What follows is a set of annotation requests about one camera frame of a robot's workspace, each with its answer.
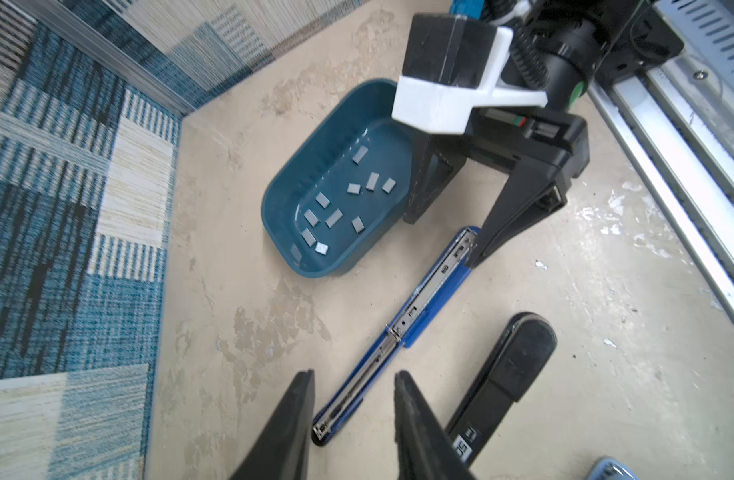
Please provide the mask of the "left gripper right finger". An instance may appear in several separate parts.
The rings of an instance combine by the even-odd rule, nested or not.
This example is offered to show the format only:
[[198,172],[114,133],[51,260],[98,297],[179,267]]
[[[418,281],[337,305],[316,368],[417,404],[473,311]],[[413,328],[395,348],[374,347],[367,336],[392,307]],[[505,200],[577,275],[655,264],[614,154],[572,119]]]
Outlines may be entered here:
[[399,479],[474,479],[407,371],[394,377]]

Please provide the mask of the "black stapler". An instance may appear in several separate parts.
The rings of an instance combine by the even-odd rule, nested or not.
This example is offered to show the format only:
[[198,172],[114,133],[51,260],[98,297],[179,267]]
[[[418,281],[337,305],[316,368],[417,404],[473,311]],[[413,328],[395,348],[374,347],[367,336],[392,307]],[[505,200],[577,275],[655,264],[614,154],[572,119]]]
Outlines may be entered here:
[[471,466],[482,452],[556,347],[556,333],[540,315],[522,312],[509,320],[445,428],[465,466]]

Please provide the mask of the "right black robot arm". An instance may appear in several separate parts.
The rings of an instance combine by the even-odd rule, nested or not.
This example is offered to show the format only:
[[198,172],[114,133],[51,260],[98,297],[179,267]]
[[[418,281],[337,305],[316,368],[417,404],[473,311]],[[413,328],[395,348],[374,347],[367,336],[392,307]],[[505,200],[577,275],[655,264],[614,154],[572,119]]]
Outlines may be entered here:
[[504,172],[466,264],[566,205],[590,161],[587,122],[571,107],[664,64],[683,41],[649,1],[455,1],[411,23],[393,103],[413,128],[404,219],[416,222],[467,161]]

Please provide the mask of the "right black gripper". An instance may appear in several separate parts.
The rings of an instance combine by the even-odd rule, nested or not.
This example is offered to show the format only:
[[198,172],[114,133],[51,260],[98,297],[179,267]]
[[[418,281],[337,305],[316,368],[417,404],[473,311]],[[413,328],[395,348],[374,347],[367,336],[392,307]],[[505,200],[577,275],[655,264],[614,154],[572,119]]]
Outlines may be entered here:
[[588,123],[548,108],[480,107],[461,134],[414,134],[403,220],[415,224],[468,159],[511,172],[468,256],[474,269],[566,205],[567,181],[589,164]]

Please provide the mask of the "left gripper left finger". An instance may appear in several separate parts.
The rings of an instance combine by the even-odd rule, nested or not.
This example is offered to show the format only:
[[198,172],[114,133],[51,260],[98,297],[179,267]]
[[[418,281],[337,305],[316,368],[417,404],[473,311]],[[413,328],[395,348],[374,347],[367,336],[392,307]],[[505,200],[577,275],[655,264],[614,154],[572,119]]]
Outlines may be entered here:
[[298,372],[231,479],[306,479],[315,401],[313,370]]

